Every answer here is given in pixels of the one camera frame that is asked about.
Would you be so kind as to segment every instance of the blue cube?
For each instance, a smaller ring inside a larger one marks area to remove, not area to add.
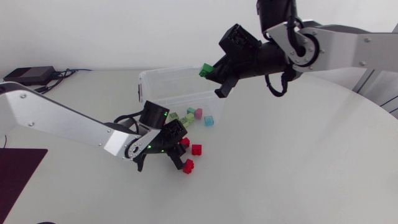
[[[212,126],[214,125],[214,120],[212,116],[205,116],[205,126]]]

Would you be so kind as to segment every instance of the white table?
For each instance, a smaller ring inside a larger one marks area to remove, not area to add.
[[[112,121],[141,110],[138,70],[79,72],[47,96]],[[190,175],[166,155],[144,170],[95,147],[16,128],[8,147],[49,152],[6,223],[397,223],[398,121],[307,75],[282,98],[240,80],[219,125],[188,128]]]

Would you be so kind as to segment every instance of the black cable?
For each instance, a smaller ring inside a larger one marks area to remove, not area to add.
[[[290,45],[297,52],[297,55],[303,55],[305,52],[300,48],[294,29],[296,28],[295,21],[298,20],[296,15],[296,3],[295,0],[290,0],[290,16],[287,19],[287,37]]]
[[[6,142],[4,143],[4,146],[2,147],[3,149],[5,149],[6,145],[7,145],[7,135],[4,135],[4,137],[6,138]]]
[[[136,133],[139,134],[138,122],[134,118],[131,118],[131,119],[132,119],[132,122],[134,123],[134,125],[136,126]]]
[[[85,68],[79,68],[79,69],[66,69],[65,71],[62,72],[54,72],[52,74],[52,78],[53,80],[57,80],[57,82],[55,82],[53,85],[51,86],[42,86],[40,88],[35,89],[35,91],[41,93],[41,94],[45,94],[48,91],[52,90],[54,87],[56,87],[58,84],[60,84],[64,79],[70,77],[71,75],[73,75],[74,73],[76,73],[77,71],[80,70],[84,70],[84,71],[92,71],[90,69],[85,69]]]
[[[285,93],[287,92],[287,80],[284,78],[284,76],[280,78],[280,82],[282,83],[282,92],[278,92],[272,87],[271,82],[269,81],[269,75],[265,75],[265,77],[266,77],[267,87],[274,96],[281,97],[285,95]]]
[[[145,113],[145,112],[146,112],[146,109],[143,109],[142,111],[137,112],[137,113],[128,114],[128,115],[122,115],[122,116],[116,118],[113,122],[114,122],[114,123],[118,123],[119,121],[121,121],[121,120],[123,120],[123,119],[127,119],[127,118],[131,118],[131,119],[134,120],[133,117],[138,116],[138,115],[141,115],[141,114],[143,114],[143,113]]]
[[[384,105],[386,105],[386,104],[390,103],[392,100],[394,100],[394,99],[396,99],[396,98],[398,98],[398,96],[396,96],[396,97],[392,98],[391,100],[389,100],[389,101],[387,101],[387,102],[383,103],[383,104],[382,104],[382,105],[380,105],[380,106],[384,106]]]
[[[392,112],[394,112],[394,111],[396,111],[396,110],[398,110],[398,108],[393,109],[392,111],[390,111],[390,113],[392,113]]]

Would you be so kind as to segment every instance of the plastic container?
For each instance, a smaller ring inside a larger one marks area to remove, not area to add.
[[[180,119],[189,107],[202,108],[204,116],[211,115],[216,125],[221,118],[225,99],[214,90],[220,84],[199,76],[201,67],[177,67],[144,71],[139,74],[139,100],[146,100],[176,112]]]

